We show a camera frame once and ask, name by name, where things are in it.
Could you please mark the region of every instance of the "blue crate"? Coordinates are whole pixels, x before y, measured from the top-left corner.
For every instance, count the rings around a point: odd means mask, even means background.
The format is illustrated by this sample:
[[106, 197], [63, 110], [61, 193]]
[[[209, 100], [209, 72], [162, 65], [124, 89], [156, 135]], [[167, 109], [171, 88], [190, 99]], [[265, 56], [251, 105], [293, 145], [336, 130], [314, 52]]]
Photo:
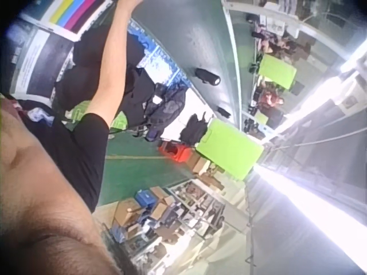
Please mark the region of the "blue crate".
[[158, 202], [158, 198], [150, 190], [138, 191], [135, 195], [135, 200], [143, 208], [153, 208]]

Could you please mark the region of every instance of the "black speaker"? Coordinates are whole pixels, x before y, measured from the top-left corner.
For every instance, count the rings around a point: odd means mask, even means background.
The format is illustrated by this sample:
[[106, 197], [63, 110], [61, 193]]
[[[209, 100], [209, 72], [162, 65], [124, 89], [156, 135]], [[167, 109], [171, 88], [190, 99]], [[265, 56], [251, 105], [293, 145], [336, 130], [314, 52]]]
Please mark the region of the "black speaker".
[[217, 109], [218, 113], [220, 113], [222, 116], [224, 116], [226, 119], [231, 117], [231, 114], [227, 112], [225, 109], [218, 107]]
[[220, 83], [219, 76], [204, 69], [197, 68], [195, 70], [195, 76], [200, 78], [203, 83], [209, 83], [213, 86], [217, 86]]

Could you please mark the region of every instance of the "black sleeve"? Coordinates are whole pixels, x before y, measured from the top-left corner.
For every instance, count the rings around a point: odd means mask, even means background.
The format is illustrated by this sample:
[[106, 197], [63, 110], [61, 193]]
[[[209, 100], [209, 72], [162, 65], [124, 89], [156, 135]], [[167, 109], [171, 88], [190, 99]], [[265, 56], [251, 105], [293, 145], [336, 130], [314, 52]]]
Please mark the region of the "black sleeve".
[[83, 116], [73, 130], [75, 142], [88, 158], [88, 162], [97, 169], [100, 177], [103, 173], [109, 132], [107, 123], [94, 113]]

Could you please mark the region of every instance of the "black t-shirt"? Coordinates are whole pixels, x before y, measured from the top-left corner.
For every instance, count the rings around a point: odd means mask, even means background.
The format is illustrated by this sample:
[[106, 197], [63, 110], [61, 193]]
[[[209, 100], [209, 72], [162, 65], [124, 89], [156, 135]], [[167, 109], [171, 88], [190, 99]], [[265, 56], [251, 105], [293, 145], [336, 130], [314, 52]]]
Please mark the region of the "black t-shirt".
[[44, 120], [31, 121], [23, 113], [20, 117], [93, 212], [102, 184], [110, 132], [107, 123], [100, 116], [88, 113], [70, 131], [57, 117], [51, 127]]

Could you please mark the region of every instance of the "yellow line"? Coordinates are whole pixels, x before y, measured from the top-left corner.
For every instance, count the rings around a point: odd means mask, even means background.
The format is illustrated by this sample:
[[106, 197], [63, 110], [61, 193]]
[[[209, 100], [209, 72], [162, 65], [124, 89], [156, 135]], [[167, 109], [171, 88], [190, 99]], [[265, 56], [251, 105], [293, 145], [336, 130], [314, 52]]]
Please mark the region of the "yellow line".
[[106, 159], [166, 159], [165, 156], [106, 156]]

